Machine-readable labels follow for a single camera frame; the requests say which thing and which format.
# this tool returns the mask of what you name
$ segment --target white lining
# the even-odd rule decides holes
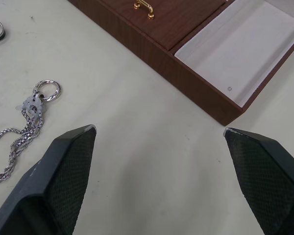
[[[243,107],[293,44],[294,17],[265,0],[236,0],[175,56]]]
[[[294,0],[266,0],[273,6],[294,17]]]

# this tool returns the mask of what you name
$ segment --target white tabletop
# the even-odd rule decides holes
[[[25,125],[40,80],[63,86],[40,136],[0,184],[0,206],[66,131],[95,124],[89,184],[74,234],[261,235],[242,195],[224,127],[65,0],[0,0],[0,131]],[[231,127],[294,156],[294,53]],[[0,172],[17,137],[0,140]]]

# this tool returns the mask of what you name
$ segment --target brass drawer handle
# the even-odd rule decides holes
[[[141,7],[141,4],[144,5],[145,7],[147,7],[149,9],[148,18],[150,20],[153,20],[155,18],[155,15],[153,14],[153,8],[152,8],[152,6],[150,6],[144,0],[136,0],[135,3],[134,3],[134,8],[135,9],[139,9]]]

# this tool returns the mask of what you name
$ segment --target chain pendant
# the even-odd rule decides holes
[[[44,97],[44,95],[38,91],[40,87],[46,84],[53,84],[56,86],[56,92],[49,97]],[[11,144],[9,165],[4,169],[3,173],[0,173],[0,183],[10,178],[17,158],[39,135],[39,131],[44,125],[43,112],[45,111],[45,102],[57,99],[60,94],[61,86],[55,81],[44,80],[37,83],[33,89],[33,95],[27,98],[23,105],[17,107],[17,109],[21,110],[22,115],[26,119],[25,128],[22,130],[7,128],[0,132],[0,139],[9,132],[14,132],[21,135]]]

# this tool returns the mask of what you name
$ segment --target box lid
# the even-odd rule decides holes
[[[142,4],[134,9],[135,0],[102,0],[142,32],[171,50],[178,42],[214,13],[226,0],[146,0],[154,19]]]

